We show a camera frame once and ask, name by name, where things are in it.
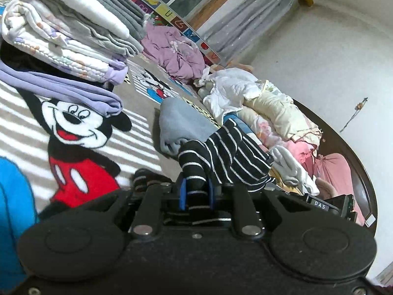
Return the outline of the pile of unfolded clothes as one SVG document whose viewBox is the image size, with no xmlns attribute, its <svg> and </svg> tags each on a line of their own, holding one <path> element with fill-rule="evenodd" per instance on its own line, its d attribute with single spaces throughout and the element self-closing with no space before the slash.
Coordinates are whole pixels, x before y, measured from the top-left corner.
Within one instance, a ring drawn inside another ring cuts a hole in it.
<svg viewBox="0 0 393 295">
<path fill-rule="evenodd" d="M 205 92 L 202 102 L 219 125 L 234 114 L 266 148 L 283 146 L 301 164 L 317 155 L 320 127 L 270 81 L 239 68 L 206 68 L 194 86 Z"/>
</svg>

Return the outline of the black white striped shirt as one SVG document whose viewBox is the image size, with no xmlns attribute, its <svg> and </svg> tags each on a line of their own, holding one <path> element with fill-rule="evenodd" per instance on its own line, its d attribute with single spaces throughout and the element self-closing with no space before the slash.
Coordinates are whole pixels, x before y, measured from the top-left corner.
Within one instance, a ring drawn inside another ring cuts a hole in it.
<svg viewBox="0 0 393 295">
<path fill-rule="evenodd" d="M 170 225 L 224 226 L 230 215 L 214 206 L 214 189 L 223 184 L 243 184 L 250 193 L 273 182 L 269 175 L 273 157 L 264 152 L 229 118 L 206 141 L 187 141 L 179 150 L 181 173 L 176 181 L 140 168 L 133 188 L 144 192 L 153 184 L 168 183 L 179 190 L 180 205 L 168 212 Z"/>
</svg>

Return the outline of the stack folded clothes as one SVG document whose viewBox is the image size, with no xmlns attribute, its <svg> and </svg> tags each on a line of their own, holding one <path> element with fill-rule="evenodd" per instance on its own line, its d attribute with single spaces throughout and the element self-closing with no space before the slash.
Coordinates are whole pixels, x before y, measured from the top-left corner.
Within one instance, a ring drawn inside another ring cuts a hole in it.
<svg viewBox="0 0 393 295">
<path fill-rule="evenodd" d="M 131 0 L 11 0 L 1 15 L 1 81 L 115 117 L 123 103 L 112 89 L 142 53 L 147 22 Z"/>
<path fill-rule="evenodd" d="M 301 194 L 320 194 L 316 183 L 287 148 L 276 145 L 269 149 L 269 153 L 274 159 L 272 167 L 279 173 L 286 186 L 296 187 Z"/>
</svg>

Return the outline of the right stack folded clothes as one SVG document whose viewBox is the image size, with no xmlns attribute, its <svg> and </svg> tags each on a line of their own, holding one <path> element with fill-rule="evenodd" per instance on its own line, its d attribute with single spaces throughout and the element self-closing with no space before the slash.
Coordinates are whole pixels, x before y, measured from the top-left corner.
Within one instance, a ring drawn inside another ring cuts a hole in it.
<svg viewBox="0 0 393 295">
<path fill-rule="evenodd" d="M 269 149 L 269 153 L 274 159 L 272 167 L 279 173 L 286 186 L 296 187 L 301 194 L 320 194 L 316 183 L 287 148 L 276 145 Z"/>
</svg>

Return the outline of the grey folded garment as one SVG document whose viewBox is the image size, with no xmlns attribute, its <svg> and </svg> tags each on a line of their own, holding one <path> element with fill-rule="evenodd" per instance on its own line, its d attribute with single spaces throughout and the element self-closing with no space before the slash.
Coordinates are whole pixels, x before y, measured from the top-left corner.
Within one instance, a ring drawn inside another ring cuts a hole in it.
<svg viewBox="0 0 393 295">
<path fill-rule="evenodd" d="M 160 149 L 171 157 L 177 157 L 184 143 L 204 142 L 219 128 L 204 109 L 176 97 L 165 98 L 161 103 L 158 125 Z"/>
</svg>

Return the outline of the Mickey Mouse brown blanket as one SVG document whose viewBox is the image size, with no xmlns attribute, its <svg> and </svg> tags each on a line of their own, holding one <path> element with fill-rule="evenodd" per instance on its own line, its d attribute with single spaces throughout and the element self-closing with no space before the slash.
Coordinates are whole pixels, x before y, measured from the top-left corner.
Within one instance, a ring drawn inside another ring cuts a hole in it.
<svg viewBox="0 0 393 295">
<path fill-rule="evenodd" d="M 39 219 L 133 186 L 140 168 L 178 177 L 175 157 L 159 144 L 165 98 L 199 96 L 144 58 L 134 58 L 112 91 L 123 111 L 105 117 L 89 107 L 20 91 L 1 81 L 1 289 L 22 282 L 17 241 Z"/>
</svg>

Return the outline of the purple floral duvet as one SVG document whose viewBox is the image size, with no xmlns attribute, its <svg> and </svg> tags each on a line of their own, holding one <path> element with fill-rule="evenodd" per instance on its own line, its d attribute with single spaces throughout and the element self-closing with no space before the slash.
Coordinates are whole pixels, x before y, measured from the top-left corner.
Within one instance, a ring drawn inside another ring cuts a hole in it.
<svg viewBox="0 0 393 295">
<path fill-rule="evenodd" d="M 205 68 L 195 43 L 174 27 L 152 25 L 131 0 L 12 0 L 1 33 L 40 62 L 96 83 L 121 83 L 128 59 L 138 55 L 180 81 Z"/>
</svg>

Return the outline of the left stack folded clothes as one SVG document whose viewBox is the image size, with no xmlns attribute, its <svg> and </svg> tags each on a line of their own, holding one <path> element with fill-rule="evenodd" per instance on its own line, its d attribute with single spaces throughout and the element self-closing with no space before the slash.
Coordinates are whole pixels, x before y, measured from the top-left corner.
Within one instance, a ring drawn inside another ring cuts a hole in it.
<svg viewBox="0 0 393 295">
<path fill-rule="evenodd" d="M 131 0 L 11 0 L 1 15 L 1 81 L 115 117 L 123 103 L 112 89 L 142 53 L 147 22 Z"/>
</svg>

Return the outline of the pink pillow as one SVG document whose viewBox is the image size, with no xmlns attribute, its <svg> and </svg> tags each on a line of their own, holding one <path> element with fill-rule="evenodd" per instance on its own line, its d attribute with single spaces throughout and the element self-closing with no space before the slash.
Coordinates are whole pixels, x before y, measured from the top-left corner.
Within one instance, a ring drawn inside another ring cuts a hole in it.
<svg viewBox="0 0 393 295">
<path fill-rule="evenodd" d="M 319 198 L 328 200 L 340 195 L 355 196 L 351 170 L 342 155 L 332 153 L 326 156 L 318 155 L 316 159 L 312 157 L 306 168 L 320 191 Z"/>
</svg>

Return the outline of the grey curtain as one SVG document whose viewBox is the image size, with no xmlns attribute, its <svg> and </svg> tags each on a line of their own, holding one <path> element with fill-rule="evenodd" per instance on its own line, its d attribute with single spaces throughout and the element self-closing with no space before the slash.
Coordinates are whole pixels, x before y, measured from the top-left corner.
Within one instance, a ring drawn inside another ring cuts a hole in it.
<svg viewBox="0 0 393 295">
<path fill-rule="evenodd" d="M 227 64 L 274 27 L 296 0 L 210 0 L 196 30 L 212 49 L 211 61 Z"/>
</svg>

